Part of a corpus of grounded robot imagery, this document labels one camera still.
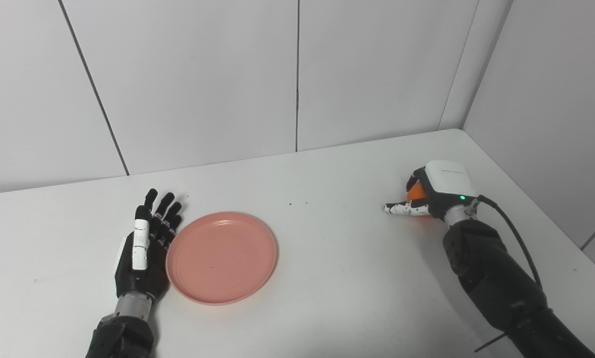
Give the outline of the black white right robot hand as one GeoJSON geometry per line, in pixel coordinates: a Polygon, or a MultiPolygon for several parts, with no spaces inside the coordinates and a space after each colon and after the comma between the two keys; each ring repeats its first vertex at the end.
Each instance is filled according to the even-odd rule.
{"type": "Polygon", "coordinates": [[[433,160],[413,171],[404,201],[387,203],[383,209],[392,215],[437,218],[452,226],[476,218],[477,197],[465,166],[433,160]]]}

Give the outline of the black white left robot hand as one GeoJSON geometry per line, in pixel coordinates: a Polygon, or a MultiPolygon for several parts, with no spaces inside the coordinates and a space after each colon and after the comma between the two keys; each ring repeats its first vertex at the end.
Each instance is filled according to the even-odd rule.
{"type": "Polygon", "coordinates": [[[134,229],[125,238],[114,275],[118,298],[137,292],[156,302],[170,285],[166,258],[182,222],[182,204],[172,192],[160,202],[157,195],[150,189],[135,210],[134,229]]]}

